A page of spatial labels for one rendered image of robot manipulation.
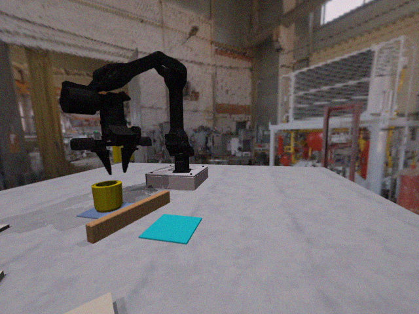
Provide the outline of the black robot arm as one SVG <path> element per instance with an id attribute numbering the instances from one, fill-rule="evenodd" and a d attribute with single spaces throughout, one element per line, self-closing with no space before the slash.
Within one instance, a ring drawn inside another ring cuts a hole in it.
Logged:
<path id="1" fill-rule="evenodd" d="M 183 127 L 183 89 L 187 83 L 187 69 L 179 60 L 161 51 L 128 63 L 107 64 L 93 72 L 93 80 L 88 86 L 63 82 L 60 97 L 62 111 L 86 115 L 95 115 L 100 111 L 100 116 L 125 116 L 123 102 L 131 98 L 124 92 L 116 94 L 108 91 L 123 87 L 134 76 L 152 68 L 164 77 L 169 89 L 170 131 L 165 134 L 165 145 L 170 156 L 174 156 L 175 170 L 172 173 L 189 173 L 189 157 L 194 156 L 194 150 Z M 107 93 L 99 94 L 101 91 Z M 116 147 L 133 146 L 134 140 L 141 139 L 141 128 L 128 128 L 127 121 L 114 125 L 112 120 L 107 120 L 103 139 L 110 140 Z"/>

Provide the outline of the brown wooden bar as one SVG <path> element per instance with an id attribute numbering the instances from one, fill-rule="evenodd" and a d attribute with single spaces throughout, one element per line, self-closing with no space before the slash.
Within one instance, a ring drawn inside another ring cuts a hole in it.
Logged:
<path id="1" fill-rule="evenodd" d="M 163 190 L 85 224 L 87 242 L 95 244 L 168 203 L 170 203 L 170 191 Z"/>

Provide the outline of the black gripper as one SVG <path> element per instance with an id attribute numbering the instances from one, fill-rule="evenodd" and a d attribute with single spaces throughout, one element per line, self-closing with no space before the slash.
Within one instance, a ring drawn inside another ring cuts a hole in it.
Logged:
<path id="1" fill-rule="evenodd" d="M 90 150 L 95 152 L 100 160 L 102 161 L 104 167 L 106 168 L 109 175 L 111 175 L 111 164 L 109 160 L 109 150 L 106 150 L 107 146 L 113 146 L 111 142 L 103 139 L 103 129 L 107 120 L 112 120 L 114 125 L 121 125 L 121 121 L 125 120 L 125 116 L 100 116 L 101 124 L 101 140 L 94 140 L 94 138 L 72 138 L 70 140 L 71 150 Z M 134 140 L 134 145 L 124 145 L 124 148 L 121 148 L 122 153 L 122 168 L 123 172 L 126 173 L 128 169 L 128 164 L 130 158 L 135 150 L 138 150 L 137 145 L 141 146 L 152 146 L 152 141 L 150 137 L 141 137 L 140 140 Z"/>

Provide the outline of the yellow cup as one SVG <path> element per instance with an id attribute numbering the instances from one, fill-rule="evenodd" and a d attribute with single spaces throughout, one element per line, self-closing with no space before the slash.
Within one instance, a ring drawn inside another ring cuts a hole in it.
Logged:
<path id="1" fill-rule="evenodd" d="M 97 212 L 110 212 L 121 207 L 122 181 L 103 181 L 92 185 L 94 207 Z"/>

